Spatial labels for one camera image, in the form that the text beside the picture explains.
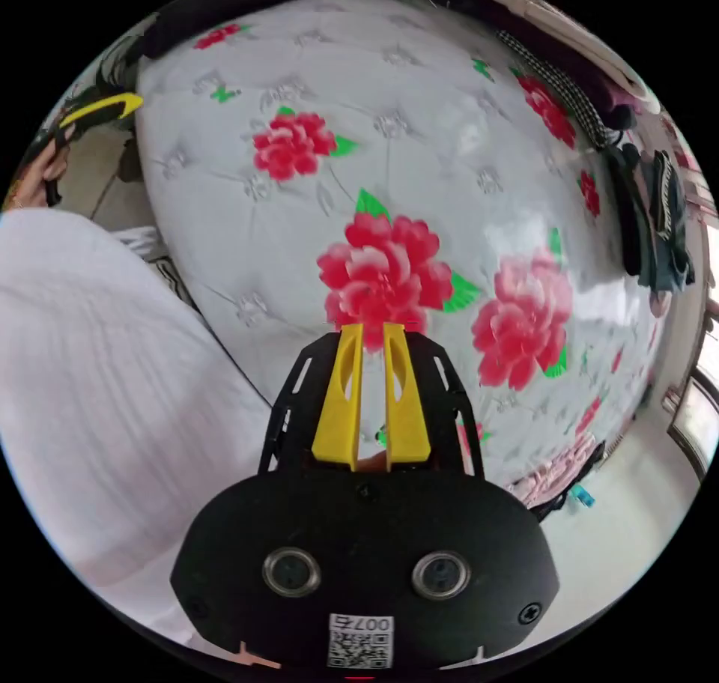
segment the floral pattern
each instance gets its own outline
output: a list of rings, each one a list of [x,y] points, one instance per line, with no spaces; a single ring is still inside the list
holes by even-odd
[[[597,184],[594,181],[594,177],[582,169],[582,175],[577,182],[579,183],[579,188],[582,190],[586,209],[596,218],[599,216],[601,210],[599,207]]]
[[[227,37],[238,34],[240,31],[242,31],[242,27],[238,24],[228,24],[227,26],[220,27],[200,39],[195,45],[195,49],[208,49],[210,46],[219,44]]]
[[[547,371],[565,346],[572,291],[555,258],[546,251],[531,260],[507,257],[494,276],[497,298],[483,305],[472,326],[483,386],[521,391],[537,369]]]
[[[356,213],[345,229],[347,243],[333,244],[317,264],[331,292],[327,320],[339,331],[364,324],[367,350],[383,345],[383,324],[427,330],[425,309],[441,310],[452,298],[452,270],[434,256],[440,239],[423,221]]]
[[[464,426],[462,424],[457,424],[457,431],[459,433],[459,441],[462,445],[462,448],[464,449],[464,453],[467,454],[469,458],[472,458],[472,452],[470,451],[470,442],[467,440],[467,432],[464,430]],[[490,434],[485,432],[485,429],[482,427],[481,423],[477,424],[477,438],[479,439],[479,442],[481,443],[482,440],[486,440],[490,437]]]
[[[518,76],[517,81],[524,89],[527,103],[541,116],[552,136],[573,149],[577,132],[562,105],[549,93],[544,83],[534,76]]]
[[[594,417],[597,415],[597,411],[599,411],[600,406],[601,398],[597,396],[597,398],[595,398],[594,401],[592,401],[592,403],[587,406],[586,410],[582,414],[582,418],[577,424],[577,428],[574,431],[575,435],[579,436],[586,430],[587,426],[592,423]]]
[[[277,115],[268,131],[253,137],[255,166],[275,181],[316,174],[318,157],[328,157],[337,149],[335,135],[324,126],[318,114]]]
[[[622,355],[624,353],[624,347],[622,346],[617,352],[616,356],[614,357],[614,361],[612,361],[612,373],[615,374],[616,370],[619,368],[619,364],[622,362]]]

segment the screw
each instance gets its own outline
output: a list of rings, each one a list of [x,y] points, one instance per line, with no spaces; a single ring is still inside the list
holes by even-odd
[[[357,495],[367,503],[374,503],[377,500],[377,489],[369,483],[362,483],[357,486]]]
[[[529,625],[530,623],[534,623],[534,621],[537,620],[537,618],[539,617],[540,613],[541,604],[530,603],[528,606],[525,606],[519,614],[520,625]]]

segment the floor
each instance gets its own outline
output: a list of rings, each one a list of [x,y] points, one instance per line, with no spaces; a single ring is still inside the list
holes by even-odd
[[[60,183],[61,209],[82,214],[108,231],[155,225],[144,183],[124,183],[117,176],[128,139],[129,133],[104,126],[73,144]]]

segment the white cloth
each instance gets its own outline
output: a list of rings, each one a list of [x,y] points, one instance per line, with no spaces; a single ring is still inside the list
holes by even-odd
[[[492,0],[507,7],[515,16],[531,22],[565,46],[599,67],[612,81],[639,99],[644,108],[658,114],[661,105],[639,74],[609,48],[564,13],[542,0]]]
[[[34,519],[95,593],[192,645],[175,555],[200,508],[257,470],[268,406],[139,257],[75,214],[0,218],[0,312],[0,437]]]

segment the pink fabric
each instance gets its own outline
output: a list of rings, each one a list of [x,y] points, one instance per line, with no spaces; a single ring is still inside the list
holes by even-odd
[[[579,436],[574,445],[552,461],[507,487],[527,508],[541,506],[559,496],[581,471],[597,447],[592,434]]]

